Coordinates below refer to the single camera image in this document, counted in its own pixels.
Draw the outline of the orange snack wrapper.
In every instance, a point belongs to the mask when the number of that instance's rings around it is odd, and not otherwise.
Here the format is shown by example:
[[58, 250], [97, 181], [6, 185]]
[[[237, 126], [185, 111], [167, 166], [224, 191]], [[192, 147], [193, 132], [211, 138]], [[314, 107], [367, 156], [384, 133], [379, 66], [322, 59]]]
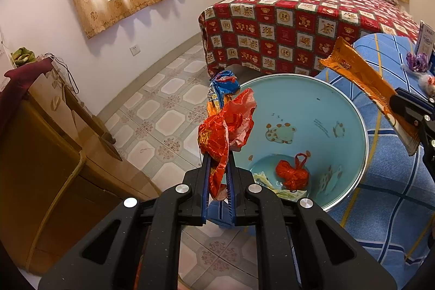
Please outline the orange snack wrapper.
[[343, 37], [337, 38], [331, 55], [321, 64], [349, 80], [363, 91], [377, 106], [406, 148], [414, 155], [420, 144], [417, 127], [394, 113], [390, 99], [398, 91], [392, 82], [406, 89], [408, 81], [400, 66], [401, 53], [388, 44], [394, 37], [383, 34], [364, 36], [350, 45]]

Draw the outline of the red snack wrapper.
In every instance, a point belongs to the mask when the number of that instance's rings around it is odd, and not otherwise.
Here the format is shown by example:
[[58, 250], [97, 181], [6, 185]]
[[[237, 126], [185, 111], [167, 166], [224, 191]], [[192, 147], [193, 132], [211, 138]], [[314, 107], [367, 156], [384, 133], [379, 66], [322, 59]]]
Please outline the red snack wrapper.
[[239, 152], [246, 145], [254, 127], [253, 114], [257, 107], [252, 89], [237, 97], [226, 94], [220, 105], [215, 94], [207, 102], [208, 117], [198, 128], [201, 154], [211, 157], [208, 177], [209, 194], [217, 201], [227, 198], [223, 177], [231, 151]]

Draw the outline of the blue snack wrapper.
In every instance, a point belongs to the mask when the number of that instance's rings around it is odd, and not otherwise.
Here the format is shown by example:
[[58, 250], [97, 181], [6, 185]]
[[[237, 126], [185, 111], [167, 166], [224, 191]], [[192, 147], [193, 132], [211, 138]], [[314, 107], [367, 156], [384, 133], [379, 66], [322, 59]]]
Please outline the blue snack wrapper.
[[208, 117], [221, 112], [225, 104], [240, 91], [240, 84], [232, 71], [221, 71], [210, 82], [206, 110]]

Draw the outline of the light blue trash bin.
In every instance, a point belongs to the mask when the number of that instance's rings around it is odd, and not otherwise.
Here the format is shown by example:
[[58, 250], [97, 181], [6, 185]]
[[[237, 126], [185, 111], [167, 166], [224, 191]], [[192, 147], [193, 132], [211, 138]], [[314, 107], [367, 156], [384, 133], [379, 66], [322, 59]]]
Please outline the light blue trash bin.
[[344, 201], [364, 175], [369, 139], [353, 102], [329, 83], [301, 74], [273, 74], [242, 84], [257, 108], [247, 144], [234, 153], [237, 167], [284, 187], [276, 166], [304, 164], [306, 197], [329, 212]]

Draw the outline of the white clear plastic wrapper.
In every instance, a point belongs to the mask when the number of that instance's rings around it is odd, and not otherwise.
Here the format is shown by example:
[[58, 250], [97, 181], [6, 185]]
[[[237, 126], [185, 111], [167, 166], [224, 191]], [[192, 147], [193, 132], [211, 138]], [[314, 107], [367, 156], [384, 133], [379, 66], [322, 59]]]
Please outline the white clear plastic wrapper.
[[420, 89], [431, 98], [435, 98], [435, 77], [431, 74], [421, 74], [418, 79]]

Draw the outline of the purple crumpled wrapper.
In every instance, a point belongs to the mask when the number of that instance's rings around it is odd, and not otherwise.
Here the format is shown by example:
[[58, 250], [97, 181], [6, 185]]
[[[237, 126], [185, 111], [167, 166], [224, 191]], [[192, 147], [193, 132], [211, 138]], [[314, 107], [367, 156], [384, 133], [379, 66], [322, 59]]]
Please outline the purple crumpled wrapper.
[[414, 73], [425, 73], [428, 70], [428, 56], [424, 53], [406, 54], [406, 65]]

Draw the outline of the white grey carton box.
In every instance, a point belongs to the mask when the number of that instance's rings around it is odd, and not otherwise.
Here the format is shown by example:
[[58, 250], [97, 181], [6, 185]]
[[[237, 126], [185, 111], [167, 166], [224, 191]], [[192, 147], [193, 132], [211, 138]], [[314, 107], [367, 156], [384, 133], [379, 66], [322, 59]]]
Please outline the white grey carton box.
[[415, 54], [424, 54], [427, 61], [431, 59], [431, 54], [434, 49], [435, 31], [424, 21], [420, 21], [419, 34], [415, 46]]

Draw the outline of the red plastic bag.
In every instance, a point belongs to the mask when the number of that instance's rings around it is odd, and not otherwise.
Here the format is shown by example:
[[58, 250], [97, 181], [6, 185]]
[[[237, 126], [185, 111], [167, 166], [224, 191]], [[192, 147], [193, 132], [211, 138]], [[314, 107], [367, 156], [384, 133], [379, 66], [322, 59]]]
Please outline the red plastic bag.
[[291, 165], [287, 160], [280, 160], [276, 165], [276, 175], [283, 179], [283, 185], [290, 191], [306, 190], [310, 180], [310, 173], [305, 168], [309, 155], [298, 153]]

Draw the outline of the blue plaid table cloth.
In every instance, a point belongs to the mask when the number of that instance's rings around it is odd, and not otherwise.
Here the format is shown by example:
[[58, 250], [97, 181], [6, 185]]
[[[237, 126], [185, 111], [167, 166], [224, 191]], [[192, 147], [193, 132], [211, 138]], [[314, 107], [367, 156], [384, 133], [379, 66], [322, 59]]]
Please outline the blue plaid table cloth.
[[[350, 45], [389, 84], [421, 97], [417, 78], [401, 65], [414, 45], [407, 37], [369, 34]], [[408, 156], [397, 134], [356, 85], [332, 71], [317, 77], [342, 91], [359, 109], [369, 136], [369, 165], [356, 192], [332, 215], [395, 278], [402, 289], [434, 246], [434, 180], [422, 148]]]

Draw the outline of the wooden cabinet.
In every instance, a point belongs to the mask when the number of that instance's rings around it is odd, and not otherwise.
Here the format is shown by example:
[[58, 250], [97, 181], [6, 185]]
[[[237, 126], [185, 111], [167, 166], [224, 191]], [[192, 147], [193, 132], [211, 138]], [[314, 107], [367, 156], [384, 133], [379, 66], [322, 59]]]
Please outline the wooden cabinet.
[[34, 275], [47, 272], [122, 200], [159, 194], [54, 67], [34, 81], [1, 132], [1, 243], [17, 267]]

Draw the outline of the red patterned bed cover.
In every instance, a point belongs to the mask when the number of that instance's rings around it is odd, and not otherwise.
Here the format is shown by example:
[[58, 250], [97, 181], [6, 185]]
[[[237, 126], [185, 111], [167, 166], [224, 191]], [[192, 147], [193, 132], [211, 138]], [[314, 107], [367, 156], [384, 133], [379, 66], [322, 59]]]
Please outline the red patterned bed cover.
[[199, 16], [210, 77], [232, 65], [263, 74], [316, 76], [337, 38], [372, 33], [407, 37], [419, 27], [383, 0], [223, 0]]

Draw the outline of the dark red cloth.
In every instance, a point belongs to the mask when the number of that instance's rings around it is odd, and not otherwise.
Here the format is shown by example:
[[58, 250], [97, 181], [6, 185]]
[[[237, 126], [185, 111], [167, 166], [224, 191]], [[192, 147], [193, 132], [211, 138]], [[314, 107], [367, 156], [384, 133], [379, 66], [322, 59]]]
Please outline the dark red cloth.
[[0, 124], [1, 132], [4, 131], [9, 120], [18, 109], [20, 101], [34, 81], [41, 75], [53, 69], [52, 59], [45, 58], [41, 61], [26, 64], [22, 67], [7, 71], [4, 76], [10, 81], [1, 91]]

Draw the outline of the green object on cabinet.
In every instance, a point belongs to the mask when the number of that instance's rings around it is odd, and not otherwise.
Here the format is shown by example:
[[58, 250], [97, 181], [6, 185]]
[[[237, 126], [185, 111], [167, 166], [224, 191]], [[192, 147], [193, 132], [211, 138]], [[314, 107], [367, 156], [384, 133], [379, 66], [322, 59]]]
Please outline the green object on cabinet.
[[21, 67], [36, 61], [35, 53], [25, 47], [17, 49], [11, 54], [11, 56], [16, 67]]

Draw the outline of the white wall socket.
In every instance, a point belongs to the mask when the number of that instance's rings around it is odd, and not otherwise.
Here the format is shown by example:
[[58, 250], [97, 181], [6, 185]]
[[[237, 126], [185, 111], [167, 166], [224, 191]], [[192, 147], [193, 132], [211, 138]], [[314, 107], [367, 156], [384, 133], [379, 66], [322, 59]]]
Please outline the white wall socket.
[[134, 45], [134, 46], [130, 47], [130, 52], [133, 56], [136, 56], [137, 54], [139, 54], [140, 51], [141, 51], [141, 49], [138, 45]]

